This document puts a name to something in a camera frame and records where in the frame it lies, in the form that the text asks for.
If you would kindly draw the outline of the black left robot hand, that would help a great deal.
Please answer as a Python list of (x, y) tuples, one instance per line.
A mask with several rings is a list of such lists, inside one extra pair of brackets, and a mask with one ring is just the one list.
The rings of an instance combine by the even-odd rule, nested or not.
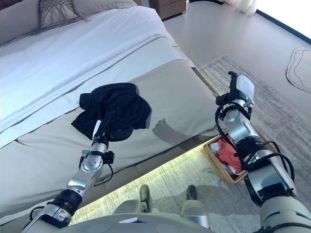
[(109, 142), (126, 140), (132, 135), (133, 130), (132, 127), (120, 130), (110, 130), (106, 128), (104, 123), (97, 120), (92, 135), (92, 146), (95, 144), (104, 144), (108, 147)]

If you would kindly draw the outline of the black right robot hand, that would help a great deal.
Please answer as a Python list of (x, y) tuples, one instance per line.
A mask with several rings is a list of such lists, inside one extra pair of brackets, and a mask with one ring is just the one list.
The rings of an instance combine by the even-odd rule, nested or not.
[(229, 71), (231, 76), (229, 93), (216, 98), (216, 104), (220, 106), (228, 102), (242, 101), (242, 107), (252, 107), (254, 104), (254, 84), (245, 76)]

